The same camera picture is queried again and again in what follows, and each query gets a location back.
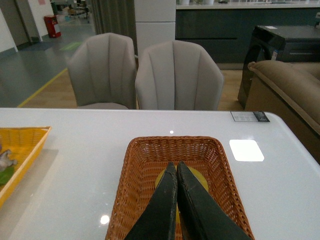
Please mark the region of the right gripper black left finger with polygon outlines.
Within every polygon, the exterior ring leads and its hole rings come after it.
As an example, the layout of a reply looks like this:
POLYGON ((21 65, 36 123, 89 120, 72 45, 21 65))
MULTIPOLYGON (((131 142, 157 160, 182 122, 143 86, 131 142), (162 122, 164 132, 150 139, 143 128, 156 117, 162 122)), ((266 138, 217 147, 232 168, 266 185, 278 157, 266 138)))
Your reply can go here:
POLYGON ((170 162, 144 212, 126 235, 126 240, 173 240, 176 232, 178 180, 170 162))

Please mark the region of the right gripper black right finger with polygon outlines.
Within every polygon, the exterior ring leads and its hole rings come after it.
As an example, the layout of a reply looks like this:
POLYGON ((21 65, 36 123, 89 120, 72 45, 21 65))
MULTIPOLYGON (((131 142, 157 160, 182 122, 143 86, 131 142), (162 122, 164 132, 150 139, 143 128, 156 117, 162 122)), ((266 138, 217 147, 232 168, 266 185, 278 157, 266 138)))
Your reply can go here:
POLYGON ((177 165, 177 206, 184 240, 249 240, 187 165, 177 165))

